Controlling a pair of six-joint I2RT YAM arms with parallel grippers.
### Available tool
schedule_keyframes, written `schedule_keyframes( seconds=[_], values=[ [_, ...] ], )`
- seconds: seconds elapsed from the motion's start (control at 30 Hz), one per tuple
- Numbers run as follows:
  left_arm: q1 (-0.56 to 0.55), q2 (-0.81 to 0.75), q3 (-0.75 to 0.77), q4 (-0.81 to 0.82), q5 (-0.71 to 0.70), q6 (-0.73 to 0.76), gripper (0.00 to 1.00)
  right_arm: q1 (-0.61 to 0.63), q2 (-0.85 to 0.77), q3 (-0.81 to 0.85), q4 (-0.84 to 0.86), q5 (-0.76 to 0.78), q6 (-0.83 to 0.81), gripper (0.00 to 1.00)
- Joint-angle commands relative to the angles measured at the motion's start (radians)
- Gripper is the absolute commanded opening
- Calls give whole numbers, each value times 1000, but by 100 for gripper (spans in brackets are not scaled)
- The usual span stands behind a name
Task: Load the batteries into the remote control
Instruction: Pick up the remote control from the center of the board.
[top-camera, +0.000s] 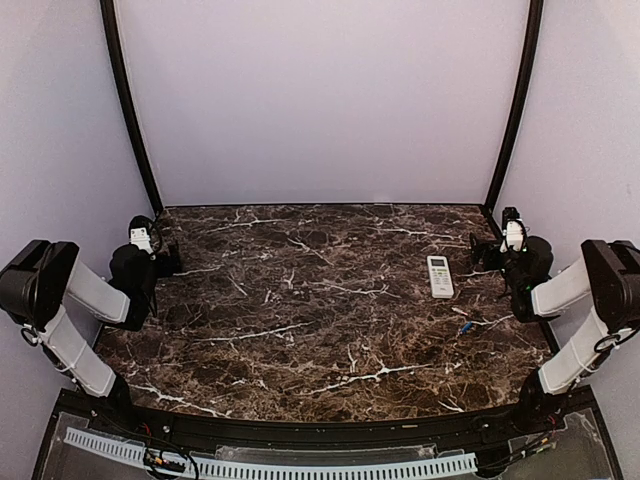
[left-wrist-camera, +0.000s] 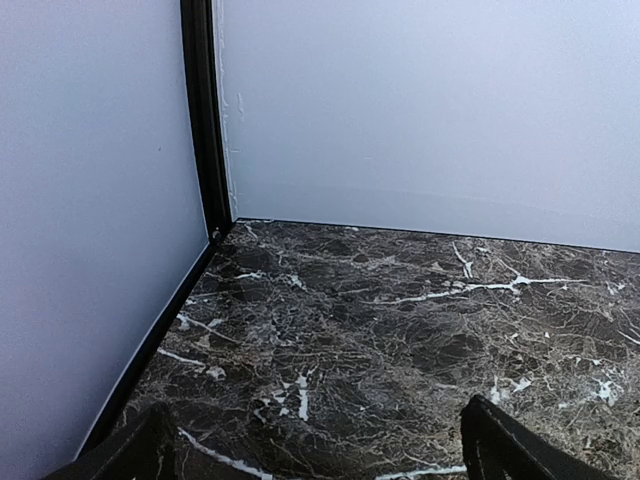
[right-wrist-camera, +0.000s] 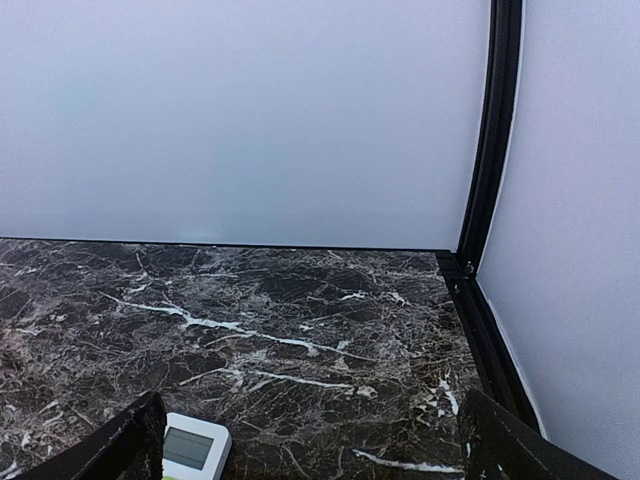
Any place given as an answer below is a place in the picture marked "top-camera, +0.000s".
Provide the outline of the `white remote control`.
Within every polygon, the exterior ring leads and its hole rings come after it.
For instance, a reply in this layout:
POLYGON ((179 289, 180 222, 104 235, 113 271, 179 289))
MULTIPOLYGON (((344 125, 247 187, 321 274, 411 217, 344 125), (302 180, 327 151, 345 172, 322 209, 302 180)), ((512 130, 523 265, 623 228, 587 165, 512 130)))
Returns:
POLYGON ((428 256, 427 266, 432 297, 451 299, 454 295, 449 263, 445 256, 428 256))

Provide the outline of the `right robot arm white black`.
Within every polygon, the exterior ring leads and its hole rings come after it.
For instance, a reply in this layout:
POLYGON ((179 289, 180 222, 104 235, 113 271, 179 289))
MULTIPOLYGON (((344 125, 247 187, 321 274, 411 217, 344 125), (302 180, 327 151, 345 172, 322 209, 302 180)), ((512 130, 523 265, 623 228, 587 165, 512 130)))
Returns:
POLYGON ((472 263, 501 274, 518 321, 549 322, 583 300, 591 302, 581 326, 530 376, 521 391, 527 398, 511 410, 511 426, 530 434, 549 416, 542 397, 567 393, 639 333, 639 248, 624 240, 585 240, 578 259, 552 276, 552 248, 541 237, 469 239, 472 263))

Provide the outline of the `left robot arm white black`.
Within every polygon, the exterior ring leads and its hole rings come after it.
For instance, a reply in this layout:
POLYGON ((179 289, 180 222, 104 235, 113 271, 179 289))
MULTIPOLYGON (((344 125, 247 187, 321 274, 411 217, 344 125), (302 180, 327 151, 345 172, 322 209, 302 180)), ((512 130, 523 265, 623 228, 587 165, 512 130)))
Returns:
POLYGON ((109 399, 103 421, 131 436, 141 427, 140 412, 124 400, 126 381, 95 352, 81 323, 141 330, 157 311, 158 280, 178 272, 179 264, 129 243, 115 250, 109 269, 109 278, 92 270, 74 242, 33 240, 1 270, 1 309, 60 373, 91 397, 109 399))

